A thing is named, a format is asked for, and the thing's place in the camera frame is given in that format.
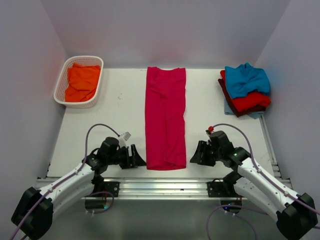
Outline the crimson pink t shirt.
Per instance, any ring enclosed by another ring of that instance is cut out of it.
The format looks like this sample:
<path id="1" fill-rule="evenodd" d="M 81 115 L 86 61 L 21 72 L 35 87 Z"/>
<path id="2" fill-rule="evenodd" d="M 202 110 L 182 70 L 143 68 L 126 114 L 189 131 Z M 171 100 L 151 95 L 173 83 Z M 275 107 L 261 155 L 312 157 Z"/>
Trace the crimson pink t shirt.
<path id="1" fill-rule="evenodd" d="M 186 70 L 148 67 L 145 89 L 146 167 L 153 171 L 186 168 Z"/>

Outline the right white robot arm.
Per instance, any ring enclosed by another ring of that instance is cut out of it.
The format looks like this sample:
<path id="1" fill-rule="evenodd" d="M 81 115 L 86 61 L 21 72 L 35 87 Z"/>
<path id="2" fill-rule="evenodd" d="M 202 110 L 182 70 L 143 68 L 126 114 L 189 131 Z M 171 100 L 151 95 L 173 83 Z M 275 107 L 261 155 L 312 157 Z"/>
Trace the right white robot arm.
<path id="1" fill-rule="evenodd" d="M 220 161 L 231 172 L 221 180 L 207 182 L 214 197 L 244 197 L 258 206 L 276 223 L 288 240 L 299 240 L 318 224 L 313 198 L 299 194 L 269 174 L 250 150 L 234 147 L 225 132 L 206 130 L 208 141 L 200 140 L 190 162 L 213 167 Z"/>

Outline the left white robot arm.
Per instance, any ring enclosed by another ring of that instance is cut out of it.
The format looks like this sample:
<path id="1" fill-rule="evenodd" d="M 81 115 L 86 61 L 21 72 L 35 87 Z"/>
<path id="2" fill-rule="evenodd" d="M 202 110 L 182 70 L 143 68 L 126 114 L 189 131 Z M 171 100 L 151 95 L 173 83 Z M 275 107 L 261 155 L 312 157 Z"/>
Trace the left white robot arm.
<path id="1" fill-rule="evenodd" d="M 30 187 L 23 193 L 11 217 L 16 230 L 22 231 L 25 238 L 38 240 L 59 214 L 81 198 L 113 201 L 118 196 L 120 183 L 106 183 L 102 177 L 111 165 L 125 170 L 146 166 L 146 162 L 134 144 L 126 146 L 124 139 L 107 137 L 65 176 L 39 189 Z"/>

